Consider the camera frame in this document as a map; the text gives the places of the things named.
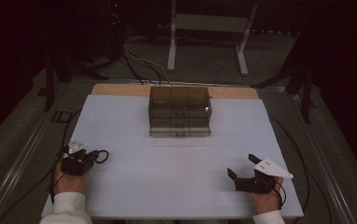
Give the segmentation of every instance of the desk leg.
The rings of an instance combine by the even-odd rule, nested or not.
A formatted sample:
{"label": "desk leg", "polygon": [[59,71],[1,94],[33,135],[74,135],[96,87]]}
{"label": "desk leg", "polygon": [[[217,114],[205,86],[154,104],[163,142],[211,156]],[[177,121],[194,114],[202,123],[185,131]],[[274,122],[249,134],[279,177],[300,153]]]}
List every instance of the desk leg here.
{"label": "desk leg", "polygon": [[249,38],[249,33],[251,30],[251,25],[254,19],[255,11],[257,10],[257,5],[254,5],[251,9],[251,13],[248,18],[248,23],[246,24],[245,30],[243,31],[243,38],[240,45],[236,46],[236,56],[239,63],[240,75],[247,76],[249,74],[248,67],[246,66],[245,56],[243,55],[243,50],[245,49],[246,42]]}
{"label": "desk leg", "polygon": [[176,0],[172,0],[172,25],[170,28],[170,50],[169,58],[167,59],[167,71],[175,70],[176,61]]}

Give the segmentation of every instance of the white cable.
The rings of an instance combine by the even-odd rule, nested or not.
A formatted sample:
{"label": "white cable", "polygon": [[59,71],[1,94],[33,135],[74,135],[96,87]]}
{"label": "white cable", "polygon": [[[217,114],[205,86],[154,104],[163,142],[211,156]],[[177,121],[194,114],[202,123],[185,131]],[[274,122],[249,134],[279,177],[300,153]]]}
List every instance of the white cable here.
{"label": "white cable", "polygon": [[152,61],[148,61],[148,60],[145,60],[145,59],[141,59],[141,58],[136,57],[135,55],[129,53],[129,51],[127,50],[127,48],[126,48],[124,45],[123,45],[123,49],[126,51],[127,54],[129,54],[131,57],[133,57],[133,58],[135,58],[135,59],[138,59],[138,60],[143,61],[143,62],[146,62],[146,63],[152,63],[152,64],[155,64],[155,65],[157,65],[158,67],[160,67],[160,68],[164,71],[164,77],[166,78],[167,83],[169,83],[169,85],[171,85],[171,84],[170,84],[170,80],[169,80],[169,78],[167,77],[166,70],[164,70],[164,68],[163,68],[162,66],[160,66],[158,63],[154,63],[154,62],[152,62]]}

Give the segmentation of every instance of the white sleeve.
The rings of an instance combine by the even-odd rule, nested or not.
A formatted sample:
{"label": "white sleeve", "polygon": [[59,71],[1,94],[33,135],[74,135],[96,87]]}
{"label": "white sleeve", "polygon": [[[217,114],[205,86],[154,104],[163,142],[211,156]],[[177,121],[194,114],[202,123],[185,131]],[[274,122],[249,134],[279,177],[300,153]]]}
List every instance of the white sleeve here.
{"label": "white sleeve", "polygon": [[92,224],[85,212],[85,195],[77,192],[64,192],[54,197],[53,214],[44,216],[40,224]]}
{"label": "white sleeve", "polygon": [[284,224],[279,210],[253,216],[256,224]]}

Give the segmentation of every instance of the gray floor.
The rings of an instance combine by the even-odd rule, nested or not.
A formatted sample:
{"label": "gray floor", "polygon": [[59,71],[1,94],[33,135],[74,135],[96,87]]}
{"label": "gray floor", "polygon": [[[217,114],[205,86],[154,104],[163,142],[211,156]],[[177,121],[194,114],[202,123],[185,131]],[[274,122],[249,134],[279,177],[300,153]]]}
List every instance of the gray floor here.
{"label": "gray floor", "polygon": [[[278,73],[295,41],[286,35],[251,34],[245,48],[250,75],[239,74],[234,39],[214,44],[180,45],[177,50],[176,69],[166,75],[172,83],[196,83],[208,85],[249,86]],[[137,38],[128,41],[126,48],[141,57],[166,68],[168,38],[148,40]],[[142,76],[156,76],[139,65],[135,70]],[[57,100],[49,113],[43,111],[45,98],[36,96],[44,87],[45,72],[35,77],[34,88],[22,99],[16,109],[0,127],[0,215],[31,188],[52,165],[53,157],[62,143],[65,124],[51,122],[55,111],[75,112],[82,108],[86,96],[97,80],[80,73],[69,84],[60,84]],[[122,62],[102,72],[110,77],[108,82],[135,83],[128,67]],[[289,170],[294,174],[293,183],[301,204],[307,199],[307,183],[310,185],[309,202],[305,216],[298,223],[329,223],[327,206],[331,209],[332,223],[357,223],[357,162],[339,131],[333,117],[324,104],[317,87],[312,89],[314,106],[309,110],[310,124],[305,124],[298,113],[298,97],[287,95],[284,87],[288,79],[258,90],[267,111],[281,122],[298,144],[309,171],[307,182],[302,163],[293,145],[275,121],[271,121]],[[66,139],[75,128],[73,120]],[[22,170],[12,167],[22,152],[32,151]],[[32,191],[12,209],[1,223],[37,223],[47,200],[48,179]],[[171,223],[171,221],[140,221],[141,223]],[[186,220],[186,223],[201,221]],[[107,223],[95,220],[94,223]]]}

